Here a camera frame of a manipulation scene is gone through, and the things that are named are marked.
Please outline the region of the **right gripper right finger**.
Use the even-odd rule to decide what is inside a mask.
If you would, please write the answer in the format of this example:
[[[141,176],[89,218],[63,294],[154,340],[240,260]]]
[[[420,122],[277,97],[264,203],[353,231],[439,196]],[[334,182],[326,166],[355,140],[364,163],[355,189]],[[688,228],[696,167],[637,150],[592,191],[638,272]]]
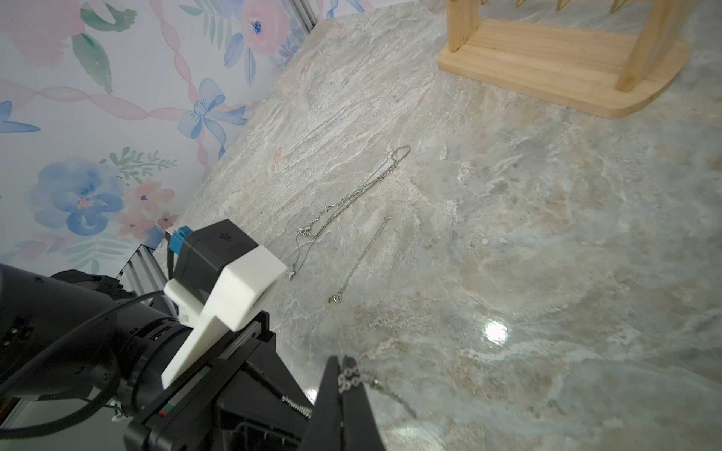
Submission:
[[[367,388],[375,378],[364,374],[355,358],[344,356],[340,367],[342,449],[385,451],[376,425]]]

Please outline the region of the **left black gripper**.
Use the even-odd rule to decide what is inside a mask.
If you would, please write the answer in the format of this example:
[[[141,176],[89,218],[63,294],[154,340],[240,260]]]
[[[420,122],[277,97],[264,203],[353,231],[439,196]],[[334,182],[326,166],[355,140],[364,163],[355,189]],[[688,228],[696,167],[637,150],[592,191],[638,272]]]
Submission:
[[[296,450],[312,404],[276,352],[263,311],[220,340],[169,387],[161,375],[190,328],[159,321],[126,343],[122,408],[127,450]]]

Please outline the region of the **wooden jewelry display stand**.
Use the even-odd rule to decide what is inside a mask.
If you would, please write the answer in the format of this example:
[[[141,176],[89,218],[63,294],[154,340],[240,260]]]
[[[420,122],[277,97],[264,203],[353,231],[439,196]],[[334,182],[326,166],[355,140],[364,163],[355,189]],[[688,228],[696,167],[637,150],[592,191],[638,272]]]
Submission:
[[[693,1],[657,1],[638,36],[483,19],[449,1],[443,71],[573,108],[624,118],[664,93],[689,58],[680,34]]]

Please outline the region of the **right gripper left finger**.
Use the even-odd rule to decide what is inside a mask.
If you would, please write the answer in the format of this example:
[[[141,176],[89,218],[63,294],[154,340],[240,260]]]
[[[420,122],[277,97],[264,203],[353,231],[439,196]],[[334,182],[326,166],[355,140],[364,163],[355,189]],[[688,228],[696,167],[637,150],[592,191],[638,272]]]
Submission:
[[[332,356],[327,360],[315,406],[298,450],[339,451],[342,448],[339,375],[338,357]]]

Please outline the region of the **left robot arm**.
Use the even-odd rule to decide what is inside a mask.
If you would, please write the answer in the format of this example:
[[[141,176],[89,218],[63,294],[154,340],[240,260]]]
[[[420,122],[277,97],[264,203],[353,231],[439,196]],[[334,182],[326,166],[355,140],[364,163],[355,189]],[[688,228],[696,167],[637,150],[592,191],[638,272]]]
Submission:
[[[312,407],[276,354],[265,312],[223,331],[170,385],[161,374],[192,331],[107,277],[1,269],[1,394],[84,400],[74,413],[3,428],[5,440],[68,430],[106,407],[131,422],[129,450],[295,450]]]

